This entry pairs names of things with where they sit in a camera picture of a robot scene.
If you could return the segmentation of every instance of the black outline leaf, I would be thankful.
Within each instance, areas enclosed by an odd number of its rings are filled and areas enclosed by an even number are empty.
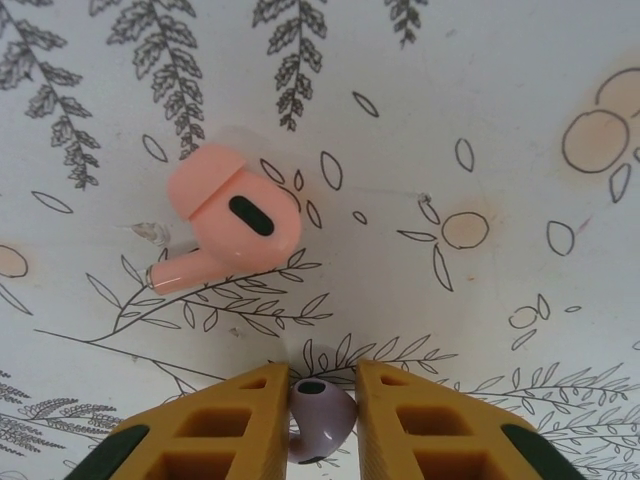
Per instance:
[[[611,194],[611,201],[618,203],[622,200],[627,187],[629,186],[629,179],[631,178],[631,165],[623,163],[609,177],[609,193]]]
[[[33,313],[31,313],[29,311],[29,309],[27,307],[25,307],[22,302],[20,300],[18,300],[15,295],[13,295],[9,290],[7,290],[7,287],[5,287],[4,285],[2,285],[0,283],[0,297],[2,297],[9,305],[11,305],[13,308],[15,308],[16,310],[26,314],[26,315],[33,315]]]
[[[158,160],[159,162],[168,163],[169,158],[164,152],[164,149],[156,142],[156,140],[146,133],[142,135],[142,145],[149,155]]]
[[[403,235],[416,242],[433,242],[436,240],[435,235],[431,235],[427,232],[415,232],[411,230],[396,230],[400,235]]]
[[[306,209],[307,216],[311,223],[313,223],[316,228],[322,229],[322,218],[320,218],[320,212],[318,212],[318,209],[311,200],[307,200]]]
[[[576,235],[569,225],[556,220],[547,222],[547,244],[553,253],[566,257],[573,251],[575,243]]]
[[[49,195],[44,192],[36,192],[34,190],[31,191],[31,195],[33,195],[36,200],[42,203],[45,207],[58,213],[64,213],[65,215],[73,213],[73,209],[69,205],[64,203],[62,200],[57,199],[53,195]]]
[[[513,344],[511,345],[511,350],[515,352],[522,345],[527,343],[537,332],[538,332],[538,329],[534,328],[533,330],[529,330],[524,335],[521,335],[518,338],[516,338]]]
[[[355,90],[351,92],[351,94],[353,95],[353,98],[355,98],[356,102],[358,102],[358,105],[360,105],[360,108],[362,108],[365,112],[367,112],[369,115],[371,115],[374,118],[380,117],[380,114],[378,113],[378,109],[375,107],[373,103],[371,103],[371,100],[369,100],[367,97],[365,97],[361,93],[356,92]]]
[[[344,180],[344,172],[342,171],[342,165],[336,160],[336,157],[323,150],[320,154],[320,168],[322,169],[322,176],[325,182],[327,182],[327,185],[336,192],[340,190]]]
[[[551,315],[551,309],[549,308],[549,302],[544,298],[544,295],[541,293],[538,294],[538,313],[540,314],[540,318],[543,320],[549,320],[549,316]]]
[[[440,253],[440,247],[438,244],[433,246],[433,272],[436,274],[436,278],[440,282],[440,285],[450,292],[453,292],[449,270],[447,270],[447,265],[442,253]]]
[[[122,304],[120,303],[120,300],[118,300],[118,297],[116,297],[115,294],[104,283],[102,283],[90,273],[86,273],[85,275],[87,276],[87,280],[89,280],[91,286],[95,289],[96,292],[98,292],[98,295],[100,295],[114,307],[120,309],[122,308]]]
[[[464,168],[467,172],[472,173],[476,163],[476,156],[473,152],[471,144],[466,138],[459,138],[455,146],[456,161],[458,165]]]

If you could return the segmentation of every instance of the leaf illustration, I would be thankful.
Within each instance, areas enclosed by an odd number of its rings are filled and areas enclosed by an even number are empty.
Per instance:
[[[204,319],[202,328],[205,332],[208,332],[218,323],[218,309],[214,308],[207,318]]]
[[[537,332],[538,332],[538,329],[534,328],[533,330],[530,330],[524,335],[521,335],[520,337],[516,338],[516,340],[511,345],[511,350],[515,352],[522,345],[527,343]]]
[[[42,203],[45,207],[58,213],[64,213],[67,215],[73,213],[73,209],[69,205],[48,193],[32,191],[31,195],[33,195],[36,200]]]
[[[82,80],[82,75],[76,75],[64,68],[53,67],[47,62],[42,62],[40,69],[48,81],[63,87],[74,87]]]
[[[151,2],[135,1],[133,5],[120,12],[120,16],[111,30],[107,44],[125,43],[138,40],[142,32],[155,20],[155,11]]]
[[[267,55],[278,53],[289,45],[300,33],[300,19],[298,17],[287,20],[279,25],[273,36],[269,39],[269,49]]]
[[[344,179],[342,165],[340,165],[340,162],[338,162],[338,160],[336,160],[336,158],[329,152],[323,151],[320,154],[320,167],[327,185],[335,191],[340,190]]]
[[[569,225],[555,220],[547,222],[547,243],[555,254],[561,257],[569,255],[575,246],[575,240],[575,233]]]
[[[469,141],[466,138],[459,138],[456,142],[455,151],[458,165],[469,173],[473,172],[476,158]]]
[[[246,315],[240,315],[245,322],[247,322],[249,324],[249,326],[251,328],[253,328],[254,330],[262,333],[263,335],[268,335],[270,337],[280,337],[280,335],[278,335],[276,332],[274,332],[273,330],[271,330],[268,327],[265,327],[264,325],[262,325],[259,322],[256,322],[255,320],[252,320],[251,318],[247,317]]]
[[[427,195],[421,195],[418,198],[418,207],[420,207],[420,211],[429,222],[434,225],[440,225],[440,216],[431,206],[431,199]]]
[[[397,232],[411,240],[415,240],[416,242],[433,242],[436,240],[435,235],[431,235],[427,232],[414,232],[411,230],[397,230]]]
[[[320,218],[320,213],[311,200],[307,200],[307,216],[316,228],[322,229],[322,218]]]
[[[114,293],[109,290],[104,283],[95,278],[93,275],[87,273],[87,280],[91,286],[98,292],[102,298],[104,298],[107,302],[109,302],[114,307],[122,308],[122,304],[118,300],[118,298],[114,295]]]
[[[629,185],[629,179],[631,178],[631,165],[623,163],[611,174],[609,177],[609,192],[611,193],[611,201],[618,203],[622,200],[627,186]]]
[[[143,318],[143,322],[150,323],[151,325],[155,325],[156,327],[169,328],[171,330],[181,330],[182,327],[180,325],[176,325],[173,322],[169,322],[167,320],[159,320],[157,318]]]
[[[82,118],[91,116],[91,113],[73,97],[60,97],[60,105],[67,115],[76,115]]]
[[[367,112],[374,118],[380,117],[378,109],[373,105],[373,103],[371,103],[371,100],[356,91],[351,92],[351,94],[353,95],[353,98],[356,100],[356,102],[358,102],[358,105],[360,105],[360,108],[362,108],[365,112]]]
[[[444,261],[444,257],[442,253],[440,253],[440,247],[436,244],[433,247],[433,271],[444,288],[453,292],[453,286],[451,285],[451,278],[449,277],[449,271],[447,270],[447,265]]]
[[[0,283],[0,297],[2,297],[9,305],[11,305],[16,310],[26,315],[33,315],[33,313],[31,313],[29,309],[25,307],[22,304],[22,302],[18,300],[9,290],[7,290],[7,287],[2,285],[1,283]]]
[[[400,337],[393,337],[391,340],[389,340],[387,343],[385,343],[382,347],[380,347],[380,349],[378,349],[378,351],[375,353],[375,355],[373,356],[374,360],[381,360],[384,357],[386,357],[387,355],[389,355],[394,348],[396,348],[396,345],[398,344],[398,340]]]
[[[549,316],[551,315],[551,309],[549,308],[549,303],[544,298],[544,296],[539,293],[538,294],[538,313],[543,320],[549,320]]]
[[[191,6],[188,0],[156,0],[160,5],[162,5],[167,10],[180,10],[185,12],[187,15],[191,15],[195,18],[196,11]]]
[[[57,102],[56,93],[49,85],[42,85],[35,97],[29,100],[25,114],[31,118],[42,118],[53,113]]]
[[[89,3],[89,15],[95,17],[112,5],[119,5],[121,0],[91,0]]]
[[[338,345],[338,349],[336,350],[336,368],[340,368],[342,363],[347,358],[347,354],[349,353],[349,349],[351,348],[351,334],[348,333]]]
[[[318,295],[316,298],[307,303],[300,312],[301,317],[307,317],[312,314],[314,311],[318,309],[318,307],[326,300],[329,296],[329,293],[324,293],[322,295]]]

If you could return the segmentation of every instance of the earbud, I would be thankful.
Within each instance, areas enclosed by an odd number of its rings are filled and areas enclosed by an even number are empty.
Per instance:
[[[147,283],[155,292],[264,272],[293,253],[302,229],[298,208],[245,163],[228,147],[204,145],[169,178],[171,205],[191,223],[200,249],[153,265]]]
[[[319,462],[335,452],[358,417],[358,407],[349,394],[315,378],[293,386],[289,408],[300,429],[300,433],[289,434],[289,461],[299,465]]]

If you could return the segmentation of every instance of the lavender earbud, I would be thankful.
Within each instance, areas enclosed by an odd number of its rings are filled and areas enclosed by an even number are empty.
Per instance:
[[[289,434],[289,461],[316,463],[344,443],[356,423],[358,407],[335,385],[319,379],[297,382],[289,399],[300,433]]]

